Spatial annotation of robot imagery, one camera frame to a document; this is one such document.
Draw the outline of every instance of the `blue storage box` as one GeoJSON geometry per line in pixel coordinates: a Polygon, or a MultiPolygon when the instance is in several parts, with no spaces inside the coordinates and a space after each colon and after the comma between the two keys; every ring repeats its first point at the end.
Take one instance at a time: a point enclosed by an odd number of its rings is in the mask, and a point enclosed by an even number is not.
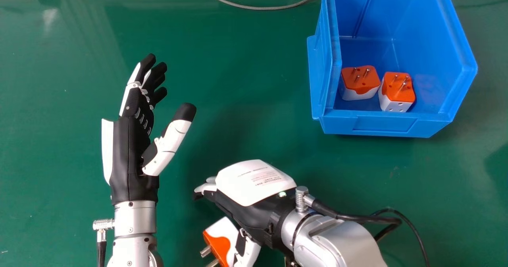
{"type": "Polygon", "coordinates": [[[452,122],[477,63],[451,0],[321,0],[307,39],[312,118],[328,134],[430,137],[452,122]],[[412,77],[416,102],[384,112],[377,95],[344,101],[342,67],[412,77]]]}

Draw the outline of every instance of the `gray cable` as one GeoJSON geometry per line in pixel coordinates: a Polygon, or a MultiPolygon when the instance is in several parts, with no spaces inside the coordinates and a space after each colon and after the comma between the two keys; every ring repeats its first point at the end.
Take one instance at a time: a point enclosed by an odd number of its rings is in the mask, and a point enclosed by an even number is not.
{"type": "Polygon", "coordinates": [[[290,5],[284,5],[284,6],[273,6],[273,7],[255,7],[255,6],[247,6],[247,5],[241,5],[241,4],[238,4],[238,3],[234,3],[234,2],[231,2],[231,1],[227,1],[227,0],[218,0],[222,3],[226,3],[227,5],[231,5],[231,6],[234,6],[234,7],[238,7],[238,8],[242,8],[242,9],[248,9],[248,10],[283,10],[283,9],[289,9],[289,8],[294,8],[294,7],[297,7],[297,6],[300,6],[304,3],[307,3],[309,0],[302,0],[300,2],[297,2],[297,3],[293,3],[293,4],[290,4],[290,5]]]}

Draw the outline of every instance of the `green table surface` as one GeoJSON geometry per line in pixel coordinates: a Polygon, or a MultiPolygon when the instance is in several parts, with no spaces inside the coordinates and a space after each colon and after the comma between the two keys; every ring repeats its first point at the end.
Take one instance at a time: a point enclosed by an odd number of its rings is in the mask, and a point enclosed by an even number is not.
{"type": "MultiPolygon", "coordinates": [[[[341,211],[401,210],[433,266],[506,266],[508,0],[453,3],[479,73],[452,124],[431,139],[399,139],[324,135],[312,120],[305,40],[320,0],[280,12],[215,0],[0,0],[0,266],[95,265],[91,224],[113,216],[100,119],[116,118],[148,52],[169,65],[154,135],[180,103],[198,107],[160,178],[166,266],[211,260],[199,256],[201,233],[223,215],[193,202],[192,190],[256,158],[341,211]]],[[[390,267],[423,266],[407,226],[380,246],[390,267]]],[[[266,248],[256,265],[283,257],[266,248]]]]}

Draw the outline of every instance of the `robotic hand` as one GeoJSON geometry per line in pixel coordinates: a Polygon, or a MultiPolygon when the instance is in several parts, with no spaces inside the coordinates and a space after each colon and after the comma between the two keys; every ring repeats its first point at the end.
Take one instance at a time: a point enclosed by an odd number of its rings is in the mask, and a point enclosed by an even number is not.
{"type": "Polygon", "coordinates": [[[114,229],[113,255],[108,267],[162,267],[156,251],[156,203],[159,174],[173,158],[196,115],[184,103],[160,137],[150,142],[154,108],[166,95],[167,66],[156,66],[149,54],[132,73],[120,106],[118,120],[102,120],[104,178],[111,186],[114,219],[96,220],[98,266],[104,267],[106,231],[114,229]]]}
{"type": "Polygon", "coordinates": [[[214,202],[240,226],[224,217],[203,232],[205,258],[216,259],[207,267],[252,267],[261,246],[285,255],[286,267],[386,267],[377,241],[397,228],[403,219],[417,236],[410,221],[394,209],[381,209],[370,216],[346,215],[333,211],[297,187],[282,171],[261,161],[233,164],[194,189],[194,198],[214,202]],[[395,213],[397,217],[380,217],[395,213]],[[388,224],[376,236],[363,223],[388,224]]]}

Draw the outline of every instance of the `robotic arm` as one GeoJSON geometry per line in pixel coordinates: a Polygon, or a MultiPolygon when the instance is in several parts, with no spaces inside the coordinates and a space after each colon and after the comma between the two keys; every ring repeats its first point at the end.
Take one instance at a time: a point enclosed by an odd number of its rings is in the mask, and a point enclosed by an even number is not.
{"type": "Polygon", "coordinates": [[[283,252],[286,267],[386,267],[376,242],[402,223],[400,218],[379,216],[387,212],[400,214],[419,239],[398,211],[382,209],[371,216],[337,213],[261,160],[233,164],[208,178],[194,189],[195,199],[203,197],[240,226],[224,217],[203,232],[207,247],[201,256],[216,257],[207,267],[252,267],[263,245],[283,252]],[[372,236],[363,227],[367,222],[388,226],[372,236]]]}
{"type": "Polygon", "coordinates": [[[113,256],[108,267],[162,267],[156,247],[156,203],[159,174],[171,161],[192,124],[196,107],[184,103],[160,137],[150,142],[154,108],[166,95],[167,66],[156,66],[149,54],[132,73],[118,120],[102,120],[104,178],[111,186],[114,219],[96,220],[98,267],[105,266],[106,231],[114,229],[113,256]]]}

